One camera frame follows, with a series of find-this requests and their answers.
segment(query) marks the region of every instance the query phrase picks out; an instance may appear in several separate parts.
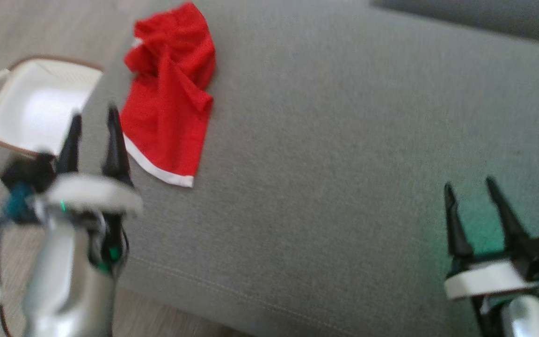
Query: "robotic arm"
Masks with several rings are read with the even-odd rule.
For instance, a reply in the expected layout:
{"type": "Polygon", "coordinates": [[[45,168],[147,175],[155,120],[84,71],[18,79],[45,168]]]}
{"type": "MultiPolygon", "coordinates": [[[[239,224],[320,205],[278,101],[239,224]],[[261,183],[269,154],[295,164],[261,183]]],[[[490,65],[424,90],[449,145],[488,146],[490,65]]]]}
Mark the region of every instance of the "robotic arm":
{"type": "MultiPolygon", "coordinates": [[[[109,107],[102,176],[78,173],[81,118],[73,118],[58,160],[15,160],[0,175],[11,192],[1,228],[38,224],[47,231],[23,301],[25,337],[111,337],[117,278],[129,252],[122,228],[143,201],[130,179],[118,111],[109,107]]],[[[0,316],[4,332],[2,306],[0,316]]]]}
{"type": "Polygon", "coordinates": [[[449,299],[471,300],[484,337],[539,337],[539,237],[529,237],[492,177],[486,185],[498,207],[504,249],[473,253],[447,183],[444,205],[452,267],[444,289],[449,299]]]}

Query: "red cloth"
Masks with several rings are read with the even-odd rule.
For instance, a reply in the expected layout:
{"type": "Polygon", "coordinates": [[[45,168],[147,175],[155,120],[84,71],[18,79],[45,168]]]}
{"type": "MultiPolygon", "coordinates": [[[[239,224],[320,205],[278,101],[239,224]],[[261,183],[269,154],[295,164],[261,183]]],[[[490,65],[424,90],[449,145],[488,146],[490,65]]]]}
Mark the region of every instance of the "red cloth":
{"type": "Polygon", "coordinates": [[[204,91],[216,68],[205,18],[192,3],[138,21],[142,40],[124,63],[136,73],[120,115],[126,148],[149,173],[192,187],[213,98],[204,91]]]}

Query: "white basket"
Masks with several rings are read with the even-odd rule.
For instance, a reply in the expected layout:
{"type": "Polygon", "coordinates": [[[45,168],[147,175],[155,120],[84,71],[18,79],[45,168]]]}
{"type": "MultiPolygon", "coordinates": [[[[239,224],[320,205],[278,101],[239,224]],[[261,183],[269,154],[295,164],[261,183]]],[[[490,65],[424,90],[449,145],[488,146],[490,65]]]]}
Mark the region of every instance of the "white basket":
{"type": "Polygon", "coordinates": [[[35,155],[62,149],[102,71],[83,62],[43,56],[0,70],[0,145],[35,155]]]}

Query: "wooden floor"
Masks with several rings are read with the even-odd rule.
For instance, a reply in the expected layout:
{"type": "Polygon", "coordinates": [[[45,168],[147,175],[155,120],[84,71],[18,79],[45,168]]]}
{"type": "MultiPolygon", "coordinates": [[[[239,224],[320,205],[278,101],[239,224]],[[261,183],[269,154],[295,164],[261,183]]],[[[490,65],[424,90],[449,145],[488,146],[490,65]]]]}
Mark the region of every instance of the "wooden floor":
{"type": "MultiPolygon", "coordinates": [[[[45,53],[106,66],[148,0],[0,0],[0,69],[45,53]]],[[[8,152],[0,148],[0,166],[8,152]]],[[[6,191],[0,183],[0,203],[6,191]]],[[[15,336],[26,277],[43,239],[38,229],[11,230],[4,240],[4,302],[15,336]]],[[[117,296],[116,337],[228,337],[242,334],[127,290],[117,296]]]]}

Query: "gray fabric surface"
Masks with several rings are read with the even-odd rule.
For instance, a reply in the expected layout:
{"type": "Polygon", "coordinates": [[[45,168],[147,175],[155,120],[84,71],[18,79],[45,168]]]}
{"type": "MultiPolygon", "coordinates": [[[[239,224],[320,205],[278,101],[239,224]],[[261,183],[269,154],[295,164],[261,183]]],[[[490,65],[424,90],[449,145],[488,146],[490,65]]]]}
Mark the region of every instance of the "gray fabric surface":
{"type": "MultiPolygon", "coordinates": [[[[201,166],[189,190],[132,162],[124,286],[262,337],[475,335],[443,291],[443,185],[477,248],[501,243],[487,174],[539,234],[539,45],[358,3],[195,4],[218,52],[201,166]]],[[[123,55],[83,112],[86,170],[123,55]]]]}

